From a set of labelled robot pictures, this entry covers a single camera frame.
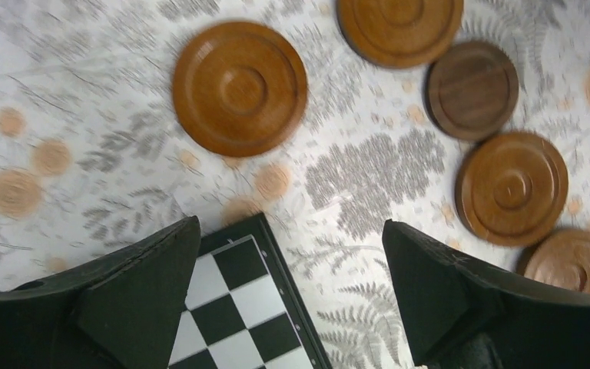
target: chessboard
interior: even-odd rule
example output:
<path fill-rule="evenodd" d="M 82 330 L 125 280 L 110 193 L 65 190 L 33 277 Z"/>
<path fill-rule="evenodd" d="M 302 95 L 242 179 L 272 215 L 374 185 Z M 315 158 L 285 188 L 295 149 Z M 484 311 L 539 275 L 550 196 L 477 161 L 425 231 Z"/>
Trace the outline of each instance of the chessboard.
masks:
<path fill-rule="evenodd" d="M 202 239 L 169 368 L 331 368 L 263 214 Z"/>

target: light brown checker piece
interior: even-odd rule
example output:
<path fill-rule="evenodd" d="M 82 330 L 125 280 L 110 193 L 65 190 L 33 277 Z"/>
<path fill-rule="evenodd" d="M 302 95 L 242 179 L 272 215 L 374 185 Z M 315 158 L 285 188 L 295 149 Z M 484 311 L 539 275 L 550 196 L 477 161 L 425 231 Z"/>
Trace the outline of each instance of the light brown checker piece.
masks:
<path fill-rule="evenodd" d="M 463 163 L 456 209 L 476 236 L 502 246 L 526 247 L 548 236 L 568 191 L 562 156 L 527 132 L 495 136 Z"/>
<path fill-rule="evenodd" d="M 215 25 L 177 62 L 173 101 L 184 130 L 209 151 L 263 154 L 288 139 L 307 104 L 307 73 L 293 46 L 250 22 Z"/>
<path fill-rule="evenodd" d="M 590 232 L 567 229 L 555 233 L 533 253 L 524 276 L 590 294 Z"/>
<path fill-rule="evenodd" d="M 487 42 L 454 46 L 431 68 L 426 102 L 448 135 L 481 141 L 510 119 L 519 98 L 519 78 L 504 52 Z"/>
<path fill-rule="evenodd" d="M 463 0 L 338 0 L 340 31 L 369 62 L 387 68 L 429 63 L 451 45 Z"/>

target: gray fern pattern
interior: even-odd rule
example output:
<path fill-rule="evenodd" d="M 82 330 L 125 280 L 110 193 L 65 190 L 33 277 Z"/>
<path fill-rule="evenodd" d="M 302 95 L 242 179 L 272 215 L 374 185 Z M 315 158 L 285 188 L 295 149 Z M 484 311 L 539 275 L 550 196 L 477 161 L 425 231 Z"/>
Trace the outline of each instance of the gray fern pattern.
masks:
<path fill-rule="evenodd" d="M 551 0 L 546 2 L 534 2 L 523 0 L 520 6 L 513 5 L 506 0 L 479 0 L 496 11 L 497 19 L 510 30 L 515 30 L 524 36 L 521 40 L 514 40 L 514 44 L 507 42 L 500 36 L 496 37 L 496 26 L 482 28 L 483 36 L 495 36 L 490 41 L 500 44 L 505 52 L 508 52 L 513 58 L 516 55 L 515 66 L 519 68 L 525 61 L 524 55 L 528 55 L 528 63 L 533 71 L 540 77 L 539 92 L 551 90 L 553 88 L 554 76 L 550 71 L 546 71 L 542 64 L 542 50 L 547 32 L 550 28 L 561 28 L 558 19 L 555 16 L 555 7 L 565 8 L 563 0 Z"/>
<path fill-rule="evenodd" d="M 271 0 L 261 13 L 261 21 L 273 25 L 283 17 L 301 13 L 303 10 L 304 0 Z"/>
<path fill-rule="evenodd" d="M 93 41 L 93 35 L 86 30 L 69 31 L 62 35 L 34 35 L 31 37 L 32 47 L 28 54 L 40 63 L 51 58 L 71 63 L 85 57 L 93 46 Z"/>
<path fill-rule="evenodd" d="M 75 19 L 99 19 L 107 8 L 103 0 L 61 0 L 66 7 L 65 18 Z"/>
<path fill-rule="evenodd" d="M 199 15 L 215 15 L 220 11 L 220 0 L 162 0 L 157 10 L 169 21 L 188 19 Z"/>
<path fill-rule="evenodd" d="M 465 17 L 459 39 L 482 39 L 499 46 L 512 60 L 519 77 L 519 85 L 525 90 L 526 50 L 523 35 L 505 23 L 492 19 Z"/>
<path fill-rule="evenodd" d="M 315 209 L 340 200 L 338 228 L 361 239 L 380 232 L 390 203 L 415 200 L 444 172 L 444 147 L 430 131 L 413 129 L 394 142 L 378 134 L 359 145 L 333 145 L 307 169 L 305 185 Z"/>
<path fill-rule="evenodd" d="M 167 132 L 161 129 L 165 118 L 161 105 L 134 113 L 128 129 L 103 135 L 99 149 L 89 151 L 78 164 L 86 171 L 108 173 L 120 167 L 127 155 L 156 161 L 168 140 Z"/>
<path fill-rule="evenodd" d="M 335 29 L 323 32 L 317 27 L 303 27 L 290 36 L 293 43 L 304 50 L 300 57 L 311 81 L 305 124 L 312 131 L 318 131 L 334 115 L 352 111 L 360 92 L 360 72 L 366 69 L 366 63 L 349 51 Z M 315 45 L 329 46 L 318 48 Z"/>
<path fill-rule="evenodd" d="M 287 248 L 292 263 L 289 268 L 292 271 L 299 271 L 305 278 L 313 279 L 313 271 L 322 266 L 328 265 L 332 275 L 337 275 L 343 266 L 361 254 L 361 251 L 382 252 L 383 249 L 368 245 L 346 246 L 342 241 L 334 239 L 329 235 L 315 237 L 313 243 L 315 251 L 302 251 L 299 248 Z M 380 259 L 374 259 L 378 265 L 384 268 Z"/>
<path fill-rule="evenodd" d="M 109 29 L 100 36 L 107 46 L 107 38 L 130 52 L 147 52 L 157 47 L 156 13 L 143 0 L 131 0 L 116 13 L 108 16 Z"/>
<path fill-rule="evenodd" d="M 183 218 L 184 213 L 167 191 L 142 188 L 125 198 L 102 198 L 99 206 L 83 211 L 82 216 L 90 238 L 103 241 L 105 247 L 121 247 L 137 241 L 138 237 L 129 237 L 148 231 L 149 224 L 152 230 L 161 229 Z"/>
<path fill-rule="evenodd" d="M 403 336 L 403 324 L 392 287 L 355 284 L 341 288 L 340 292 L 361 297 L 365 302 L 317 312 L 319 319 L 339 328 L 320 333 L 320 339 L 334 347 L 329 353 L 334 367 L 364 369 L 369 363 L 376 369 L 383 369 L 382 347 L 397 365 L 401 365 L 399 340 Z"/>

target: dark brown checker piece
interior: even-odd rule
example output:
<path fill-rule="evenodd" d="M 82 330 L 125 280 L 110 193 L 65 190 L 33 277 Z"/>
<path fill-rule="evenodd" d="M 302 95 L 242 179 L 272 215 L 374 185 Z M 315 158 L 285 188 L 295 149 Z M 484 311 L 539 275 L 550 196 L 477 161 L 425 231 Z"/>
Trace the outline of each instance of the dark brown checker piece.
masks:
<path fill-rule="evenodd" d="M 227 22 L 197 35 L 177 62 L 173 101 L 184 130 L 209 151 L 262 154 L 288 139 L 307 104 L 307 73 L 274 30 Z"/>
<path fill-rule="evenodd" d="M 408 68 L 432 62 L 451 45 L 463 0 L 338 0 L 340 31 L 369 62 Z"/>
<path fill-rule="evenodd" d="M 590 232 L 568 229 L 555 233 L 531 256 L 524 276 L 590 294 Z"/>
<path fill-rule="evenodd" d="M 456 178 L 456 209 L 476 236 L 526 247 L 549 235 L 568 191 L 562 156 L 526 132 L 499 135 L 476 149 Z"/>
<path fill-rule="evenodd" d="M 431 68 L 430 115 L 448 135 L 481 141 L 510 119 L 519 98 L 519 78 L 508 56 L 487 42 L 449 50 Z"/>

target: table surface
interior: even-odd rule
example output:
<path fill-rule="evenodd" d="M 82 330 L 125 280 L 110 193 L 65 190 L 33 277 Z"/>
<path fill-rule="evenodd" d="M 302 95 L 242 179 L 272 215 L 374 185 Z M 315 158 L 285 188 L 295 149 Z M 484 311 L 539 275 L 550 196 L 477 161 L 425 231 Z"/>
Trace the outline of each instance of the table surface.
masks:
<path fill-rule="evenodd" d="M 196 145 L 171 102 L 177 53 L 229 18 L 281 32 L 310 84 L 293 138 L 247 160 Z M 505 129 L 547 137 L 568 165 L 559 223 L 590 229 L 590 0 L 466 0 L 456 41 L 473 38 L 499 45 L 519 73 Z M 472 146 L 429 121 L 426 70 L 365 63 L 339 33 L 333 0 L 0 0 L 0 289 L 184 214 L 210 233 L 261 210 L 336 367 L 412 367 L 383 222 L 508 269 L 519 252 L 457 218 L 454 177 Z"/>

